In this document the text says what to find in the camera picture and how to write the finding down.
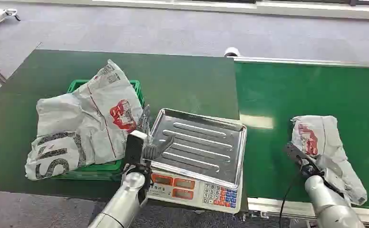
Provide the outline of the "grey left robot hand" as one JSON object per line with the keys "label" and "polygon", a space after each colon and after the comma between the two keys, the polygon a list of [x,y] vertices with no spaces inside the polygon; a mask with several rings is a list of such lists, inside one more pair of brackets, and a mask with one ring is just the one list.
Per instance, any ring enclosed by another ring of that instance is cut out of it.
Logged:
{"label": "grey left robot hand", "polygon": [[143,108],[143,113],[139,118],[139,123],[137,124],[137,130],[145,133],[146,138],[143,145],[141,158],[143,160],[152,161],[160,157],[163,152],[165,152],[171,145],[174,143],[175,136],[169,136],[164,142],[159,145],[152,144],[152,137],[150,135],[150,127],[149,127],[149,118],[150,118],[150,105],[146,105]]}

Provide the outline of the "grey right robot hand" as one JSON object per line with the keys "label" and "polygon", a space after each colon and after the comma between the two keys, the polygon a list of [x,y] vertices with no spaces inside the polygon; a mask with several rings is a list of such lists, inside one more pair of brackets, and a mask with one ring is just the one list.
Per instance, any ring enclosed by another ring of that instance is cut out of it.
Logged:
{"label": "grey right robot hand", "polygon": [[315,161],[310,156],[304,154],[292,142],[287,142],[284,151],[299,166],[303,177],[309,178],[315,175],[323,177],[324,172],[316,165]]}

